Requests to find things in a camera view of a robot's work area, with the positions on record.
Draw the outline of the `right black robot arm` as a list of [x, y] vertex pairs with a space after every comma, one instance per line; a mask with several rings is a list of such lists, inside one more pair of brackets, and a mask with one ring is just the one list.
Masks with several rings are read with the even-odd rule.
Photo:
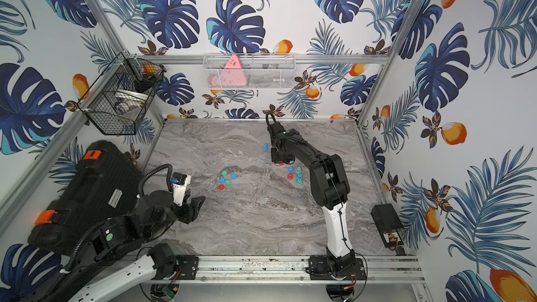
[[348, 231], [346, 209], [350, 183], [341, 157], [315, 148], [297, 130], [285, 129], [271, 113], [266, 114], [265, 120], [271, 141], [271, 161], [274, 164], [300, 161], [309, 171], [312, 197], [323, 211], [327, 254], [312, 256], [306, 272], [313, 280], [365, 280], [365, 259], [357, 258]]

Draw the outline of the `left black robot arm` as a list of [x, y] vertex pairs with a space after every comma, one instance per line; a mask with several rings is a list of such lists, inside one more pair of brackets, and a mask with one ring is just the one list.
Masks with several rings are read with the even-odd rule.
[[190, 179], [163, 164], [137, 185], [137, 201], [126, 215], [89, 227], [71, 250], [69, 261], [24, 301], [69, 301], [94, 289], [91, 281], [129, 253], [164, 235], [176, 222], [198, 218], [206, 198], [188, 197]]

